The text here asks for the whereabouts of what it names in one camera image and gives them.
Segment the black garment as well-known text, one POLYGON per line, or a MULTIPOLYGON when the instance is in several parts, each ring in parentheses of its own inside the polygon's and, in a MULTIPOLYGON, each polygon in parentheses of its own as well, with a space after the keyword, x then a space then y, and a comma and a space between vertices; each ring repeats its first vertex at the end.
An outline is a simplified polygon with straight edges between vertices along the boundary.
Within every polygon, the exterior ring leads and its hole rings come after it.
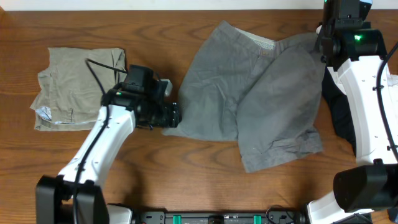
POLYGON ((336 86, 327 68, 322 80, 322 97, 328 104, 336 135, 349 142, 356 155, 356 136, 348 97, 336 86))

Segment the white t-shirt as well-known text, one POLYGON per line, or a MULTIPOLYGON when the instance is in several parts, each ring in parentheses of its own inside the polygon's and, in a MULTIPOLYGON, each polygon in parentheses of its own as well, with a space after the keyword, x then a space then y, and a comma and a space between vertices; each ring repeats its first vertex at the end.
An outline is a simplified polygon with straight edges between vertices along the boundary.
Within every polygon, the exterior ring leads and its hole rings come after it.
POLYGON ((316 45, 326 52, 326 68, 348 97, 356 129, 369 132, 397 124, 397 76, 386 64, 382 34, 376 29, 336 30, 331 36, 317 28, 316 45))

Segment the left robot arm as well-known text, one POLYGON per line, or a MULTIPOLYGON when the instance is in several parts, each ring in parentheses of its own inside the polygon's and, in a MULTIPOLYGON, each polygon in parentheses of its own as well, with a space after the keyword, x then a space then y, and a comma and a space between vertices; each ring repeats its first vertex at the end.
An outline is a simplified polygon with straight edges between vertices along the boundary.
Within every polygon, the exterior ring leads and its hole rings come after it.
POLYGON ((107 204, 102 189, 127 137, 136 128, 175 128, 179 105, 165 100, 173 85, 153 70, 131 65, 124 81, 103 92, 93 129, 56 177, 35 188, 37 223, 137 223, 134 210, 107 204))

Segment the folded khaki shorts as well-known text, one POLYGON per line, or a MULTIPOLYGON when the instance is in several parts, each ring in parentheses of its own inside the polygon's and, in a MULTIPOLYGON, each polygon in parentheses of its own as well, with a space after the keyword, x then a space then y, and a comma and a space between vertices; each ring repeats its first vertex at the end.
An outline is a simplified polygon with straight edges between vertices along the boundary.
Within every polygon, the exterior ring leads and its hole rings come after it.
POLYGON ((126 56, 123 49, 49 48, 49 67, 38 73, 41 87, 30 108, 35 111, 34 128, 39 131, 81 131, 94 126, 102 91, 85 60, 91 64, 104 91, 123 81, 126 56))

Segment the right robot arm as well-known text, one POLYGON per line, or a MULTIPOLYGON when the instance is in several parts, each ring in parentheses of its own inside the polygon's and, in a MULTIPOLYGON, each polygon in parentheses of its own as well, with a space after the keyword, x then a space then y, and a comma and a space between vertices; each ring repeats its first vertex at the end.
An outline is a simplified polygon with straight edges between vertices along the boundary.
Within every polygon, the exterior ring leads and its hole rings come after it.
POLYGON ((357 166, 337 173, 332 191, 311 201, 298 223, 369 223, 378 210, 397 218, 397 123, 387 83, 392 52, 366 20, 371 6, 361 0, 323 5, 316 46, 347 96, 357 166))

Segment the grey shorts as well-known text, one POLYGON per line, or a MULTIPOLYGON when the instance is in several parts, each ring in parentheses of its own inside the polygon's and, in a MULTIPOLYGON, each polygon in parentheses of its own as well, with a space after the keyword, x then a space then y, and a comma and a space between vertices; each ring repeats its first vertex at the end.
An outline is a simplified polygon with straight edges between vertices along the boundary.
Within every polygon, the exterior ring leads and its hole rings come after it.
POLYGON ((181 122, 163 133, 236 141, 246 172, 321 152, 314 126, 324 76, 317 37, 274 41, 221 22, 180 86, 181 122))

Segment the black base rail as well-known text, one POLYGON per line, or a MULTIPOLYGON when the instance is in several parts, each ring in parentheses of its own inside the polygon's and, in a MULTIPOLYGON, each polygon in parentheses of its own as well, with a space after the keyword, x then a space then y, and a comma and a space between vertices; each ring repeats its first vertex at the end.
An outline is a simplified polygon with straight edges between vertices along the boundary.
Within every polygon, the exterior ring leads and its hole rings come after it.
POLYGON ((140 212, 121 204, 109 204, 107 209, 110 223, 125 224, 305 224, 307 221, 302 212, 282 207, 252 213, 140 212))

